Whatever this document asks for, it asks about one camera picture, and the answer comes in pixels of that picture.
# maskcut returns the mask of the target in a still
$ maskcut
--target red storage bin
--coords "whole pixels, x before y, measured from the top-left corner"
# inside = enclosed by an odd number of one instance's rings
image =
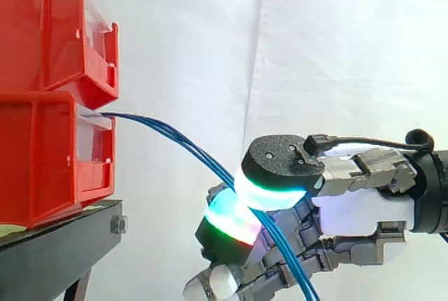
[[[0,0],[0,91],[70,92],[97,109],[118,98],[118,27],[89,0]]]
[[[0,94],[0,118],[0,224],[33,228],[113,193],[113,119],[68,92]]]

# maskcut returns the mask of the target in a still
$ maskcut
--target blue wire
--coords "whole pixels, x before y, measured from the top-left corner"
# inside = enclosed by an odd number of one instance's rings
[[[210,156],[207,152],[202,150],[200,147],[196,146],[189,138],[180,133],[177,129],[172,126],[156,120],[152,118],[143,117],[140,115],[130,115],[130,114],[121,114],[121,113],[103,113],[104,116],[113,116],[118,118],[125,118],[129,120],[136,121],[145,126],[148,126],[155,130],[156,132],[161,133],[164,137],[180,144],[187,151],[192,153],[199,161],[201,161],[204,165],[206,165],[213,173],[215,173],[230,189],[235,191],[233,177],[232,175],[216,161],[213,157]],[[306,276],[303,271],[302,266],[298,262],[297,257],[292,251],[291,247],[288,244],[285,236],[281,233],[280,229],[277,227],[275,222],[263,211],[251,209],[254,215],[258,218],[258,220],[262,223],[265,229],[269,232],[274,243],[279,248],[281,254],[285,258],[286,264],[289,266],[291,273],[299,283],[306,300],[320,300],[319,296],[314,289],[311,281]]]

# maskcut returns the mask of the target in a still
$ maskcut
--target metal bolt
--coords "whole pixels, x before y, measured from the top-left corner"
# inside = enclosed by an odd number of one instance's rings
[[[115,235],[123,235],[127,231],[127,216],[114,216],[111,220],[111,232]]]

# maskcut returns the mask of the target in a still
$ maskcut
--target white backdrop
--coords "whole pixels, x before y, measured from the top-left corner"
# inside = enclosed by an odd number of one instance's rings
[[[236,169],[260,0],[93,0],[120,27],[120,100],[177,127]],[[207,267],[194,233],[211,172],[174,143],[119,120],[116,198],[128,233],[92,271],[87,300],[177,301]]]
[[[243,141],[273,132],[401,140],[424,127],[448,148],[448,0],[94,1],[120,26],[110,109],[171,123],[228,169]],[[117,144],[129,232],[95,266],[87,299],[181,300],[207,265],[194,232],[216,179],[137,124],[120,120]],[[448,248],[436,236],[409,242],[385,267],[313,278],[323,300],[443,300]]]

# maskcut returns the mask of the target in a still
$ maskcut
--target black cable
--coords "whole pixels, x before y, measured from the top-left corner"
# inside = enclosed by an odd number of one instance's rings
[[[448,243],[448,234],[447,233],[439,233],[439,235],[441,236],[441,238],[443,240],[445,240]]]
[[[410,143],[399,143],[392,141],[385,141],[379,139],[371,138],[356,138],[356,137],[344,137],[344,138],[333,138],[333,141],[337,144],[368,144],[396,149],[405,149],[407,151],[424,151],[428,149],[428,144],[410,144]]]

